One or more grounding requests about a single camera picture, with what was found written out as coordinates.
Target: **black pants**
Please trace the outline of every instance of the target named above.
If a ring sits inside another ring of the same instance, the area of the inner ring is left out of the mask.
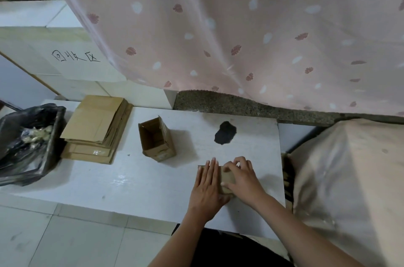
[[[203,229],[191,263],[191,267],[195,266],[293,267],[293,264],[248,237]]]

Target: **hand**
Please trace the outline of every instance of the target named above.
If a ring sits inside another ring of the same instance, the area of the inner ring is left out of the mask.
[[[227,162],[224,167],[225,170],[228,168],[233,172],[235,184],[222,182],[221,185],[230,189],[245,204],[255,208],[257,201],[265,197],[267,193],[258,181],[251,161],[240,156],[233,162]]]
[[[212,220],[221,207],[230,201],[230,195],[219,193],[219,170],[216,158],[212,158],[211,162],[206,161],[205,167],[198,167],[187,214],[197,217],[203,225]]]

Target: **white table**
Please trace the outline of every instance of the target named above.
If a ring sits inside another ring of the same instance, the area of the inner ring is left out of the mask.
[[[65,106],[69,119],[79,102],[45,100]],[[177,156],[157,163],[142,154],[138,123],[161,116]],[[214,142],[222,122],[237,127],[229,144]],[[266,192],[285,205],[278,126],[275,119],[134,107],[112,165],[63,159],[31,185],[0,188],[22,197],[98,210],[181,222],[197,165],[215,156],[220,165],[244,155],[252,161]],[[277,239],[251,208],[232,199],[206,227]]]

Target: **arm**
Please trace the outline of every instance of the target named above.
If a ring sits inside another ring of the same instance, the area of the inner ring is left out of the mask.
[[[214,218],[229,196],[219,194],[219,163],[215,158],[198,167],[188,211],[149,267],[189,267],[205,224]]]
[[[363,267],[361,263],[295,218],[278,201],[265,193],[251,161],[237,157],[227,162],[235,184],[222,183],[245,204],[255,209],[279,237],[299,267]]]

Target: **black patch on table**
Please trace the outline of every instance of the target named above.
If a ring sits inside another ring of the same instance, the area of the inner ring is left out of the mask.
[[[236,133],[237,128],[230,122],[225,121],[220,125],[219,131],[217,131],[215,134],[215,142],[220,145],[228,144],[231,142]]]

